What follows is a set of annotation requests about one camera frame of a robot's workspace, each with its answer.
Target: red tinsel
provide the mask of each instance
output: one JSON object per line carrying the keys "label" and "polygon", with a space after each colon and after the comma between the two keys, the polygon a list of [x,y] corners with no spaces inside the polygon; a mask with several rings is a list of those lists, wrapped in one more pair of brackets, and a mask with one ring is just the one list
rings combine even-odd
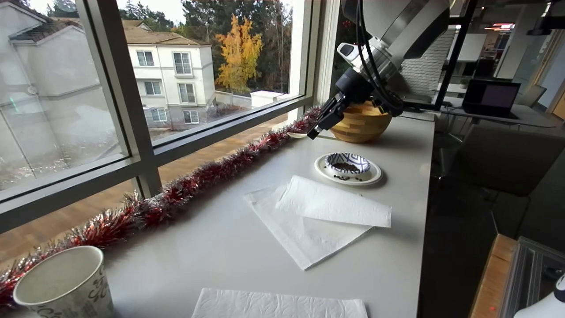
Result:
{"label": "red tinsel", "polygon": [[270,131],[259,140],[241,148],[237,153],[219,162],[209,162],[191,174],[174,180],[160,194],[141,199],[138,195],[127,196],[124,206],[106,210],[91,218],[84,226],[71,229],[63,239],[36,248],[34,253],[15,261],[13,266],[0,276],[0,313],[16,308],[12,291],[22,276],[47,257],[75,246],[92,245],[108,247],[135,233],[157,227],[174,220],[186,212],[187,203],[212,186],[238,176],[248,169],[260,156],[272,152],[291,138],[288,132],[306,132],[315,123],[320,107],[310,109],[302,119],[280,130]]}

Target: small bowl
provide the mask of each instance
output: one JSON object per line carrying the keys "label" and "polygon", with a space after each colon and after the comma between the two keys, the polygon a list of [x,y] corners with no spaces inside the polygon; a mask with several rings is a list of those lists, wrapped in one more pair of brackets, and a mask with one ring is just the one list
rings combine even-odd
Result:
{"label": "small bowl", "polygon": [[371,168],[369,160],[349,152],[329,154],[324,158],[324,163],[327,168],[341,177],[354,177]]}

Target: wooden bowl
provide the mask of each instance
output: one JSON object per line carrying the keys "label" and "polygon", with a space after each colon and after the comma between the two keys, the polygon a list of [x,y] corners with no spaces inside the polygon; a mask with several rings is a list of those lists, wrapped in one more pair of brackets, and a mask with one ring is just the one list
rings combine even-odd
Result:
{"label": "wooden bowl", "polygon": [[390,114],[383,114],[370,101],[349,106],[344,118],[330,130],[337,139],[348,143],[366,143],[383,134],[390,124]]}

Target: white paper cup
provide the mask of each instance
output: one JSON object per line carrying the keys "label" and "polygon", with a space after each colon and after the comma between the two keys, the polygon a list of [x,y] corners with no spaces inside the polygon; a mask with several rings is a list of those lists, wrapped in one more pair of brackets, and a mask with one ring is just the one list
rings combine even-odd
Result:
{"label": "white paper cup", "polygon": [[16,284],[14,301],[45,318],[112,317],[104,254],[79,246],[48,257]]}

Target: cup rim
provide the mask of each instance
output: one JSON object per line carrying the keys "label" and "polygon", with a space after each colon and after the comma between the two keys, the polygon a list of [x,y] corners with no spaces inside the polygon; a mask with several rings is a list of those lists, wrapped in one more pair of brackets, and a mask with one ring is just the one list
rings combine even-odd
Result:
{"label": "cup rim", "polygon": [[[55,297],[55,298],[52,298],[52,299],[49,299],[49,300],[46,300],[46,301],[43,301],[43,302],[28,303],[28,302],[21,301],[20,299],[17,298],[16,293],[17,293],[17,291],[18,291],[18,287],[20,286],[20,283],[21,283],[22,281],[24,281],[24,279],[26,278],[26,276],[27,276],[29,273],[31,273],[31,272],[34,271],[36,268],[39,268],[41,265],[43,265],[44,263],[46,263],[48,259],[51,259],[52,257],[55,257],[55,256],[57,256],[57,255],[63,254],[63,253],[65,253],[65,252],[68,252],[68,251],[71,251],[71,250],[79,249],[79,248],[89,248],[89,249],[93,249],[93,250],[95,250],[95,251],[100,255],[100,262],[99,262],[98,265],[96,266],[96,269],[95,269],[90,275],[88,275],[88,277],[85,278],[80,284],[78,284],[76,287],[74,287],[74,288],[71,289],[70,291],[68,291],[68,292],[66,292],[66,293],[64,293],[64,294],[62,294],[62,295],[60,295],[60,296],[57,296],[57,297]],[[86,283],[89,279],[91,279],[91,278],[94,276],[94,274],[96,274],[96,272],[100,269],[100,266],[102,266],[103,263],[104,263],[104,253],[102,252],[101,249],[99,249],[99,248],[96,247],[96,246],[92,246],[92,245],[75,246],[75,247],[71,247],[71,248],[68,248],[68,249],[66,249],[66,250],[60,251],[60,252],[58,252],[58,253],[55,253],[55,254],[53,254],[53,255],[47,257],[46,259],[40,261],[37,265],[35,265],[32,269],[30,269],[25,275],[23,275],[23,276],[18,280],[18,282],[16,283],[16,286],[14,287],[14,291],[12,292],[12,297],[13,297],[13,299],[14,299],[14,302],[15,302],[16,304],[22,305],[22,306],[37,306],[37,305],[43,305],[43,304],[46,304],[46,303],[53,302],[53,301],[55,301],[55,300],[57,300],[57,299],[63,298],[63,297],[65,297],[66,295],[68,295],[68,294],[72,293],[73,291],[77,290],[78,288],[80,288],[82,285],[84,285],[84,283]]]}

